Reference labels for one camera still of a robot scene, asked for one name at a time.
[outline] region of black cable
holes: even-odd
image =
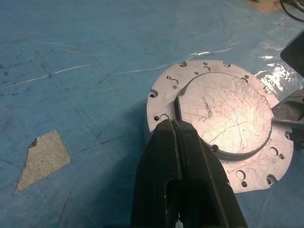
[[[294,7],[296,7],[296,8],[298,8],[300,11],[302,11],[303,9],[302,9],[301,7],[299,7],[299,6],[296,4],[296,2],[294,2],[294,1],[290,1],[290,0],[285,0],[285,1],[283,1],[283,0],[280,0],[281,7],[282,7],[282,9],[288,14],[288,16],[290,16],[291,18],[293,18],[293,19],[295,19],[295,20],[297,20],[297,21],[300,21],[300,22],[303,22],[303,23],[304,23],[304,20],[303,20],[303,19],[297,18],[296,16],[292,15],[290,12],[287,11],[287,9],[285,8],[284,2],[286,2],[286,3],[288,3],[288,4],[292,5],[292,6],[294,6]]]

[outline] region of brown surface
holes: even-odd
[[[275,10],[282,9],[279,0],[259,0],[260,2],[254,2],[252,0],[244,0],[253,8],[256,8],[261,13],[269,13]]]

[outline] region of metal flange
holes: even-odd
[[[175,118],[191,123],[216,147],[234,192],[269,188],[286,173],[293,154],[291,128],[272,122],[279,101],[251,73],[222,61],[190,60],[165,70],[147,102],[146,141],[156,125]]]

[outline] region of blue work mat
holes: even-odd
[[[242,0],[0,0],[0,226],[128,225],[146,100],[161,72],[223,60],[282,100],[304,86],[279,58],[302,29]],[[13,194],[28,146],[54,129],[72,162]],[[295,151],[271,189],[237,194],[250,227],[304,227],[303,164]]]

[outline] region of circular metal plate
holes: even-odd
[[[234,192],[266,189],[287,171],[293,142],[291,128],[271,123],[273,94],[251,73],[221,61],[190,60],[175,64],[155,81],[147,102],[146,139],[164,119],[191,123],[218,157]]]

